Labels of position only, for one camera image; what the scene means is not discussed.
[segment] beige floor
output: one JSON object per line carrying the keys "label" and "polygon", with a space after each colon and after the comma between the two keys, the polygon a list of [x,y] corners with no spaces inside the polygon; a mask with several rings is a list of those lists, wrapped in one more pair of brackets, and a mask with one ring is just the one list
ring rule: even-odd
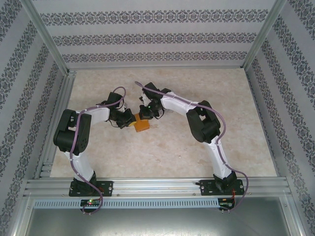
{"label": "beige floor", "polygon": [[[139,112],[141,88],[153,82],[186,99],[208,100],[226,120],[222,145],[230,165],[248,176],[276,176],[243,69],[114,69],[79,71],[68,108],[82,110],[106,100],[117,86]],[[211,177],[206,149],[190,133],[186,117],[167,112],[149,130],[118,129],[108,122],[92,126],[87,154],[98,177]],[[57,150],[51,177],[72,177],[67,158]]]}

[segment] small orange object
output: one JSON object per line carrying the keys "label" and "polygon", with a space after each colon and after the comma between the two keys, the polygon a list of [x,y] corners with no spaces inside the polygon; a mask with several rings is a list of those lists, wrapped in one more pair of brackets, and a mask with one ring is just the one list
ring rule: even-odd
{"label": "small orange object", "polygon": [[136,124],[134,124],[134,128],[137,132],[141,132],[146,129],[150,129],[150,124],[147,119],[140,119],[139,113],[134,115],[136,117]]}

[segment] patterned wallpaper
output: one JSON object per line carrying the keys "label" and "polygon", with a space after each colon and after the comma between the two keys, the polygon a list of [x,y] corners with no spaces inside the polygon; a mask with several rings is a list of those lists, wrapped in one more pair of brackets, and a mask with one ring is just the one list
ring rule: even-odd
{"label": "patterned wallpaper", "polygon": [[35,0],[68,67],[241,66],[275,0]]}
{"label": "patterned wallpaper", "polygon": [[311,0],[288,0],[247,71],[277,169],[288,178],[307,235],[315,235],[314,16]]}
{"label": "patterned wallpaper", "polygon": [[62,85],[60,72],[18,0],[1,0],[0,236],[8,233],[22,182],[33,178]]}

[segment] enclosure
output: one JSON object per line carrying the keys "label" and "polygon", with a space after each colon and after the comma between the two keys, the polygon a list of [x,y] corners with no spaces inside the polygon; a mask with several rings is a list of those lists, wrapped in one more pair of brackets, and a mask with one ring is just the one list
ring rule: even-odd
{"label": "enclosure", "polygon": [[[315,235],[314,0],[0,4],[0,235]],[[227,160],[249,177],[237,174],[239,208],[217,209],[230,194],[204,196],[214,163],[166,109],[141,132],[91,127],[85,153],[111,196],[82,214],[90,198],[69,196],[57,126],[119,86],[139,113],[135,81],[224,117]]]}

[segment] metal bracket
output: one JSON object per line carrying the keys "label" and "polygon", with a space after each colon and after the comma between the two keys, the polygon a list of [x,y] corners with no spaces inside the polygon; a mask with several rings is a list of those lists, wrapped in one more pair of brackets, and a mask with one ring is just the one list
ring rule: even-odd
{"label": "metal bracket", "polygon": [[234,189],[235,195],[244,194],[244,186],[241,179],[234,181],[233,184],[224,192],[221,192],[217,188],[216,181],[214,179],[202,179],[199,183],[196,183],[196,185],[200,186],[200,192],[202,196],[232,195],[232,189]]}
{"label": "metal bracket", "polygon": [[[102,192],[103,197],[111,197],[113,193],[113,181],[97,181],[96,187]],[[95,192],[92,195],[87,195],[86,193],[78,192],[74,181],[71,182],[70,190],[69,190],[70,197],[97,197],[99,193]]]}

